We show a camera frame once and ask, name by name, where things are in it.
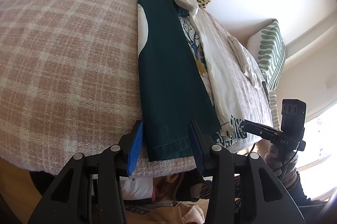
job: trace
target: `hand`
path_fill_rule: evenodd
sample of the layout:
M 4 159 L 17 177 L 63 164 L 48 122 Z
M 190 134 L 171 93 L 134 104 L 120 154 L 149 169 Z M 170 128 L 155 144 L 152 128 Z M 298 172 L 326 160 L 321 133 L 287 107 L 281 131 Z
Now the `hand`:
M 294 152 L 285 152 L 281 148 L 279 149 L 276 145 L 272 144 L 269 147 L 268 153 L 265 156 L 265 161 L 267 165 L 272 169 L 275 170 L 283 165 L 283 163 L 287 163 L 292 157 L 294 156 Z M 296 175 L 296 162 L 298 159 L 298 155 L 296 155 L 288 164 L 284 167 L 282 173 L 282 168 L 275 171 L 275 175 L 281 178 L 282 184 L 288 188 L 294 184 L 297 179 Z

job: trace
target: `bed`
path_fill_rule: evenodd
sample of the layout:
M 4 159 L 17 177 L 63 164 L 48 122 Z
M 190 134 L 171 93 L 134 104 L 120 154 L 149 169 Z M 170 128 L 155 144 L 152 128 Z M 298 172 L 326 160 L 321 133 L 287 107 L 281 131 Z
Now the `bed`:
M 227 32 L 203 12 L 219 39 Z M 137 0 L 0 0 L 0 156 L 57 174 L 77 152 L 117 143 L 142 118 Z M 225 63 L 245 119 L 272 125 L 263 89 L 242 73 L 226 42 Z M 248 134 L 237 152 L 261 138 Z M 193 157 L 149 162 L 143 146 L 134 176 L 195 168 Z

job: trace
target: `silver bolt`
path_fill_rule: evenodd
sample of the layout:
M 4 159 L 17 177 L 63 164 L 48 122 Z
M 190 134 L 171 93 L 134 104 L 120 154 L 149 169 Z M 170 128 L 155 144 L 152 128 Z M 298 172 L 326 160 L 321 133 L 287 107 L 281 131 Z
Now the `silver bolt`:
M 213 145 L 213 146 L 212 146 L 212 149 L 213 149 L 213 151 L 217 151 L 217 152 L 219 152 L 219 151 L 221 151 L 221 146 L 220 146 L 220 145 L 217 145 L 217 144 L 215 144 L 215 145 Z
M 83 157 L 83 155 L 81 154 L 81 153 L 76 153 L 76 154 L 74 154 L 74 159 L 75 160 L 79 160 L 79 159 L 81 159 Z
M 251 157 L 252 159 L 258 159 L 258 158 L 259 158 L 259 155 L 258 155 L 258 153 L 252 152 L 252 153 L 250 153 L 250 157 Z
M 113 151 L 113 152 L 117 152 L 119 151 L 121 148 L 118 146 L 118 145 L 112 145 L 110 150 Z

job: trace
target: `green and white striped pillow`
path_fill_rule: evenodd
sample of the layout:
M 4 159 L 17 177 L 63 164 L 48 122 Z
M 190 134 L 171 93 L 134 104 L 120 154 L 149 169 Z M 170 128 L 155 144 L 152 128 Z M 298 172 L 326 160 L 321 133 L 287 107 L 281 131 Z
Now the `green and white striped pillow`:
M 276 89 L 286 58 L 286 49 L 280 34 L 278 21 L 251 36 L 247 49 L 256 60 L 266 81 L 267 89 Z

